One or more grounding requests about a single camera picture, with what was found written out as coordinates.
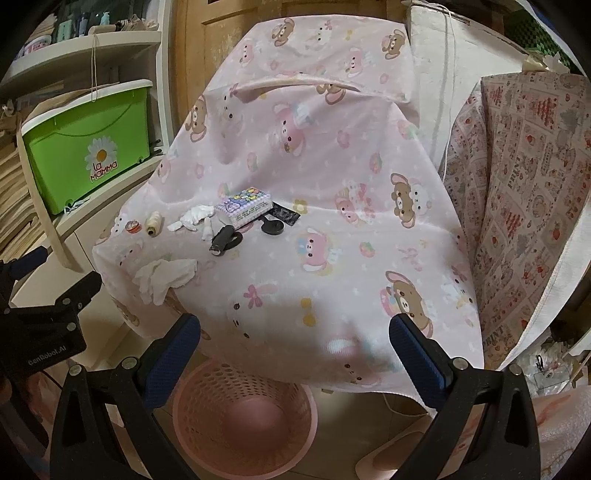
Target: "pink laundry basket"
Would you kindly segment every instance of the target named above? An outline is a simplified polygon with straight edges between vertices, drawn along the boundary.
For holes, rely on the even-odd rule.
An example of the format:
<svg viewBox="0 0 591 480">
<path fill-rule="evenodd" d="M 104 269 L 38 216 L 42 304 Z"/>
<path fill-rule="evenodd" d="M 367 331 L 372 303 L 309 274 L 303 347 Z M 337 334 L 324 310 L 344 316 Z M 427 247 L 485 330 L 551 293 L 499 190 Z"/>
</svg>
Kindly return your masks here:
<svg viewBox="0 0 591 480">
<path fill-rule="evenodd" d="M 178 386 L 173 422 L 183 449 L 205 470 L 229 480 L 266 480 L 304 457 L 318 412 L 305 385 L 209 360 Z"/>
</svg>

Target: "spool of thread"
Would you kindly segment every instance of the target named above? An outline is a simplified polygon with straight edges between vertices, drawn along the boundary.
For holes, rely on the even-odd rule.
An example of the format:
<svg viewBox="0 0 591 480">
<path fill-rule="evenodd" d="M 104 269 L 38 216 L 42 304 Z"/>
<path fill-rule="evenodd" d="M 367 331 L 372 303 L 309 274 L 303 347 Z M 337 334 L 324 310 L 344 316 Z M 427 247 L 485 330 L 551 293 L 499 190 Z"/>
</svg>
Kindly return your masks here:
<svg viewBox="0 0 591 480">
<path fill-rule="evenodd" d="M 152 212 L 146 220 L 146 232 L 151 237 L 158 236 L 162 230 L 162 215 L 160 212 Z"/>
</svg>

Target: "pink fabric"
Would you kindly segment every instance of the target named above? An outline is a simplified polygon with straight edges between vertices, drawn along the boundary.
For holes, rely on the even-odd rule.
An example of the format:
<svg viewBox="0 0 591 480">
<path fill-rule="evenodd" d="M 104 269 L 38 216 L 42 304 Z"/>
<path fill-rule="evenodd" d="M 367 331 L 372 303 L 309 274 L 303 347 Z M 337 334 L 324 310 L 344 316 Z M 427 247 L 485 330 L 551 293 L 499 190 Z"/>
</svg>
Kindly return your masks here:
<svg viewBox="0 0 591 480">
<path fill-rule="evenodd" d="M 190 312 L 202 352 L 249 373 L 418 399 L 388 337 L 392 315 L 408 312 L 450 356 L 481 367 L 465 239 L 410 121 L 414 85 L 403 25 L 342 16 L 256 25 L 93 250 L 130 327 L 158 337 Z M 250 186 L 302 217 L 280 236 L 248 225 L 219 258 L 201 226 L 155 238 L 125 229 L 155 210 L 168 225 Z M 131 279 L 160 258 L 195 258 L 197 274 L 165 305 L 144 304 Z"/>
</svg>

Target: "green plastic box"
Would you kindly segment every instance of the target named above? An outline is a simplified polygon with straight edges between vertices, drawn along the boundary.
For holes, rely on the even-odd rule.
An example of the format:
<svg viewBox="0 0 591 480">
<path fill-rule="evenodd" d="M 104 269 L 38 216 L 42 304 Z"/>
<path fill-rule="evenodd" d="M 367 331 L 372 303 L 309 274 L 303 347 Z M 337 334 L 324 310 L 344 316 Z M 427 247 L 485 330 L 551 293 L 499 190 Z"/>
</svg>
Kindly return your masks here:
<svg viewBox="0 0 591 480">
<path fill-rule="evenodd" d="M 102 88 L 36 116 L 22 139 L 41 197 L 53 214 L 145 160 L 149 80 Z"/>
</svg>

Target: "white tissue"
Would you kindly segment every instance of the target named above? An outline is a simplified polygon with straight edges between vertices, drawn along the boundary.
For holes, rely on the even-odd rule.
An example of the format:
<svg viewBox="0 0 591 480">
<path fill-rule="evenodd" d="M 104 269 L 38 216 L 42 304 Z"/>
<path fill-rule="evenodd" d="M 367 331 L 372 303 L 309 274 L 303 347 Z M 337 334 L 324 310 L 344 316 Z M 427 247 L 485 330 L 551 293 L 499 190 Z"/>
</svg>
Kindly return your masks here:
<svg viewBox="0 0 591 480">
<path fill-rule="evenodd" d="M 209 217 L 203 219 L 203 235 L 201 240 L 211 241 L 213 239 L 212 220 Z"/>
<path fill-rule="evenodd" d="M 168 225 L 167 229 L 171 232 L 175 232 L 179 228 L 185 227 L 194 232 L 197 230 L 197 224 L 201 220 L 211 217 L 212 215 L 213 207 L 209 205 L 197 205 L 191 208 L 188 212 L 185 212 L 178 222 Z"/>
<path fill-rule="evenodd" d="M 179 288 L 195 276 L 197 260 L 155 260 L 140 268 L 133 282 L 142 301 L 162 305 L 169 288 Z"/>
</svg>

